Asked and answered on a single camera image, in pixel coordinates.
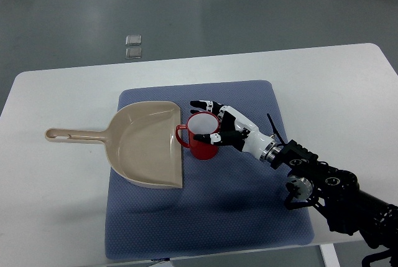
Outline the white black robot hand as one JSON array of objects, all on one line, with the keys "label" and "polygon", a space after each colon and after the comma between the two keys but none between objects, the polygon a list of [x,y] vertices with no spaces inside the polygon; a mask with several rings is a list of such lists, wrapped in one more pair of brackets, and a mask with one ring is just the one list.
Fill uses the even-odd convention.
[{"label": "white black robot hand", "polygon": [[257,160],[271,162],[279,152],[274,138],[262,134],[259,127],[232,106],[215,101],[191,101],[192,113],[207,111],[219,120],[220,130],[210,134],[207,141],[215,146],[232,146],[248,152]]}]

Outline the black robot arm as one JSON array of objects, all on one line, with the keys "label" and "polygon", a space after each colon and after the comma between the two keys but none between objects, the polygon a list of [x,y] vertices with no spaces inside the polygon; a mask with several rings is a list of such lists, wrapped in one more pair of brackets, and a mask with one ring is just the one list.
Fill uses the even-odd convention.
[{"label": "black robot arm", "polygon": [[359,187],[358,178],[350,171],[337,169],[294,140],[271,143],[265,151],[271,168],[289,167],[285,187],[288,210],[315,208],[325,217],[331,232],[358,232],[368,247],[385,250],[365,256],[362,266],[384,259],[397,266],[397,206],[389,204]]}]

